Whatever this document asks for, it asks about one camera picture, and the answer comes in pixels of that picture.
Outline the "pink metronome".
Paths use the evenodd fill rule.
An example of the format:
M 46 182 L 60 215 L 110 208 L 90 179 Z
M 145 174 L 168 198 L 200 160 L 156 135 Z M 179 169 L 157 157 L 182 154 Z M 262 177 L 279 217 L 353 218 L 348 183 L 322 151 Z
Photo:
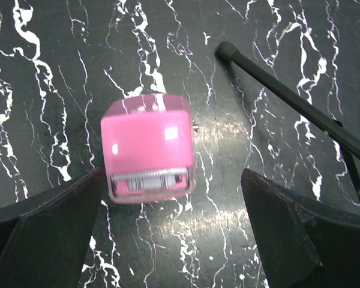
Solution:
M 156 93 L 117 100 L 106 110 L 100 128 L 113 202 L 148 203 L 192 192 L 196 151 L 185 97 Z

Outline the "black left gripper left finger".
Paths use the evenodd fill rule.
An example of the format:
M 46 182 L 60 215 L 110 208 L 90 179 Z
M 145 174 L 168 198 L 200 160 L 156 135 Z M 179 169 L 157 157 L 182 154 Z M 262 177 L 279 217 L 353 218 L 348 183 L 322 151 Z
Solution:
M 77 287 L 103 189 L 98 167 L 0 208 L 0 287 Z

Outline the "black folding music stand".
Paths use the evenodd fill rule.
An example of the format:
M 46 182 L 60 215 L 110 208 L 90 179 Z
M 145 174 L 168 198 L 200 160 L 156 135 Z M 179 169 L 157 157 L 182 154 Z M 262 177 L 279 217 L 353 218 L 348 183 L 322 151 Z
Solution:
M 345 130 L 337 121 L 326 116 L 319 109 L 303 100 L 295 92 L 282 84 L 274 76 L 245 57 L 232 43 L 227 41 L 221 42 L 215 53 L 226 62 L 239 66 L 340 145 L 340 148 L 344 152 L 344 159 L 347 161 L 346 164 L 350 172 L 351 180 L 360 202 L 360 177 L 357 173 L 355 162 L 351 158 L 351 156 L 354 155 L 360 160 L 360 140 Z

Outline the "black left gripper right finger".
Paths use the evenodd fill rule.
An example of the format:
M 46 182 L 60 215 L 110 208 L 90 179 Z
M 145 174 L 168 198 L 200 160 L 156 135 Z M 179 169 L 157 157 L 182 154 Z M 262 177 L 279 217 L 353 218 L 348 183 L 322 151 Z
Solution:
M 241 187 L 270 287 L 360 287 L 360 215 L 250 169 Z

